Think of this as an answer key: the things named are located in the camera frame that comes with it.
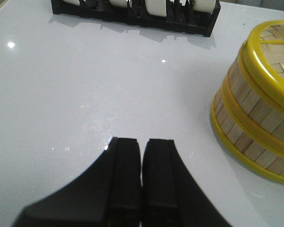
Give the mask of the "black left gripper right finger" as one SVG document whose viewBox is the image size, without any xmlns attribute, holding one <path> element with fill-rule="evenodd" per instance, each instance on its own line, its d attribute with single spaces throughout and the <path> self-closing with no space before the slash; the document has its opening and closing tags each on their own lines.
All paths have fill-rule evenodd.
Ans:
<svg viewBox="0 0 284 227">
<path fill-rule="evenodd" d="M 142 226 L 230 226 L 186 168 L 173 140 L 148 141 L 142 180 Z"/>
</svg>

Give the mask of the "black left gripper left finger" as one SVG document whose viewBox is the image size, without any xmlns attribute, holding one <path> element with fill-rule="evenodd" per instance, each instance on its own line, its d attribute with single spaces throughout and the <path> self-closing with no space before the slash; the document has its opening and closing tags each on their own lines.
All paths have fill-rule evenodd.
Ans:
<svg viewBox="0 0 284 227">
<path fill-rule="evenodd" d="M 136 139 L 113 137 L 71 183 L 23 208 L 15 227 L 138 227 L 141 157 Z"/>
</svg>

